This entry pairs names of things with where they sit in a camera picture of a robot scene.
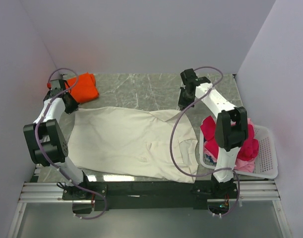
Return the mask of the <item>cream white t shirt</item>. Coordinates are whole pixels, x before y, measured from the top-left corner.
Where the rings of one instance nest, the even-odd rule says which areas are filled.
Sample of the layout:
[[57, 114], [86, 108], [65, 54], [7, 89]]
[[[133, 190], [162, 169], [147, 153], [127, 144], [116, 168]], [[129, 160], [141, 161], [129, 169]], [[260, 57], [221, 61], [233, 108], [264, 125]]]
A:
[[68, 149], [79, 168], [194, 183], [197, 143], [177, 110], [104, 107], [76, 112]]

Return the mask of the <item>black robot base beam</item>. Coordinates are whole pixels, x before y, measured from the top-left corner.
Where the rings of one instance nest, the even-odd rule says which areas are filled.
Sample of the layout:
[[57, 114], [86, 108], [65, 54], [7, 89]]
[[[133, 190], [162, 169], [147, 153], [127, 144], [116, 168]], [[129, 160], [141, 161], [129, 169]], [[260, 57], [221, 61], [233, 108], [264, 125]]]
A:
[[210, 199], [235, 199], [237, 184], [231, 180], [219, 185], [212, 180], [195, 183], [173, 181], [88, 182], [86, 191], [58, 182], [62, 199], [73, 202], [76, 214], [111, 209], [192, 208], [206, 210]]

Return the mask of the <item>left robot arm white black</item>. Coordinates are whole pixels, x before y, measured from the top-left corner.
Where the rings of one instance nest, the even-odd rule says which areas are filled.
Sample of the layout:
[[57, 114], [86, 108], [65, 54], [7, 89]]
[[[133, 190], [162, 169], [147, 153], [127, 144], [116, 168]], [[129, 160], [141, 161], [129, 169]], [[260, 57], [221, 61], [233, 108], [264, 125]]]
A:
[[40, 115], [24, 126], [23, 133], [33, 163], [57, 170], [65, 178], [66, 186], [75, 186], [75, 195], [86, 199], [91, 195], [92, 187], [85, 173], [69, 158], [68, 144], [59, 126], [62, 114], [71, 114], [78, 109], [77, 101], [67, 88], [63, 79], [49, 83]]

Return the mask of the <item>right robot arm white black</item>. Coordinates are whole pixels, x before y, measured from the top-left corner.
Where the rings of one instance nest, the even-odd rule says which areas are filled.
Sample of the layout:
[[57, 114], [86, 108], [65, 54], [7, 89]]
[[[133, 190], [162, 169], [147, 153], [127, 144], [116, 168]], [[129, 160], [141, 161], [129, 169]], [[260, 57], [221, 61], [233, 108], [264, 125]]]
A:
[[237, 154], [248, 139], [247, 112], [244, 107], [236, 107], [226, 100], [207, 77], [198, 77], [190, 68], [180, 73], [183, 87], [178, 100], [179, 109], [185, 113], [202, 102], [216, 118], [214, 138], [218, 145], [217, 164], [213, 173], [216, 182], [210, 185], [214, 197], [221, 198], [227, 193], [225, 182], [233, 179]]

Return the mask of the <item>folded orange t shirt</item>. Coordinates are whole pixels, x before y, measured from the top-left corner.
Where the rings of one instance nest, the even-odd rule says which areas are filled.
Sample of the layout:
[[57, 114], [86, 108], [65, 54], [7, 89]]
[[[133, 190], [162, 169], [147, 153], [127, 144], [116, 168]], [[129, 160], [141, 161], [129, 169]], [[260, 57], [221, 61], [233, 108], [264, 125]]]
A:
[[94, 74], [79, 75], [78, 83], [69, 91], [71, 96], [80, 104], [90, 102], [99, 97]]

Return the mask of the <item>magenta t shirt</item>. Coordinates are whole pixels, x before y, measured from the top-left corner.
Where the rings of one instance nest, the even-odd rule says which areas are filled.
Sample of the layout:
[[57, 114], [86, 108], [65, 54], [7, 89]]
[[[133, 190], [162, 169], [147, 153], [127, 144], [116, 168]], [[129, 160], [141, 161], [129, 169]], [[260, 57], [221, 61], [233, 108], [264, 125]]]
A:
[[[251, 161], [255, 159], [258, 155], [259, 151], [259, 142], [254, 138], [254, 124], [251, 119], [247, 119], [248, 122], [248, 138], [243, 143], [238, 155], [237, 159], [242, 161]], [[215, 140], [215, 128], [216, 123], [211, 116], [208, 116], [202, 122], [200, 126], [201, 132], [203, 133], [205, 142], [204, 142], [204, 152], [211, 156], [214, 162], [217, 162], [219, 146]]]

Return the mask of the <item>light pink t shirt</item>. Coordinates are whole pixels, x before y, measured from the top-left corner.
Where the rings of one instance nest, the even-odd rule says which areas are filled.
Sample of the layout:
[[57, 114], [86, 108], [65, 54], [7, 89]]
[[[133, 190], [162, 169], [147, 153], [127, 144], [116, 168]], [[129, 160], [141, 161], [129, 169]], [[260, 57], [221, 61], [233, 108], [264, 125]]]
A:
[[255, 168], [255, 158], [259, 151], [259, 142], [254, 137], [254, 124], [251, 119], [247, 120], [248, 138], [237, 155], [235, 170], [252, 173]]

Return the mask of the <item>white plastic laundry basket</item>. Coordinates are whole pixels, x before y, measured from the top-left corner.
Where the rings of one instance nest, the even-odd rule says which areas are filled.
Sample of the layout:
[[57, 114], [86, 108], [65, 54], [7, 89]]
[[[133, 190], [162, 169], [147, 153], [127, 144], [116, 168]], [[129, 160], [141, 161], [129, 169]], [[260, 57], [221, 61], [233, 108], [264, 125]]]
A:
[[[263, 126], [254, 125], [255, 139], [259, 142], [258, 155], [255, 158], [255, 168], [252, 173], [237, 171], [240, 175], [257, 177], [261, 179], [274, 179], [278, 175], [278, 163], [273, 138], [270, 131]], [[208, 169], [215, 169], [216, 162], [204, 152], [204, 136], [200, 132], [200, 162]]]

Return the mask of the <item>aluminium frame rail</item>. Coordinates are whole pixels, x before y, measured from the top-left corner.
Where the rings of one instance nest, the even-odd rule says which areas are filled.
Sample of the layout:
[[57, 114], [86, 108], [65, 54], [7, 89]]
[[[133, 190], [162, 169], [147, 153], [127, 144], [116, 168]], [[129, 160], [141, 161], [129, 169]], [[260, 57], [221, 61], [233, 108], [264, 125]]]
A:
[[63, 189], [56, 183], [26, 182], [19, 196], [19, 203], [62, 202]]

